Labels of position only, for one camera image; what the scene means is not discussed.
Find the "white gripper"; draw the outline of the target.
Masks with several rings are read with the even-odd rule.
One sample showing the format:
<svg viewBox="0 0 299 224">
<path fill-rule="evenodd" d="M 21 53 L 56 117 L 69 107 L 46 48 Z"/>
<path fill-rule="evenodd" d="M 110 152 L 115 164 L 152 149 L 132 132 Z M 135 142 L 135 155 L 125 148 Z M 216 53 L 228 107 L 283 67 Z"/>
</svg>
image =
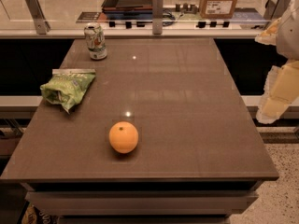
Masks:
<svg viewBox="0 0 299 224">
<path fill-rule="evenodd" d="M 299 97 L 299 0 L 291 0 L 282 17 L 258 34 L 255 41 L 277 44 L 278 54 L 291 59 L 281 67 L 273 66 L 264 83 L 256 119 L 271 124 Z"/>
</svg>

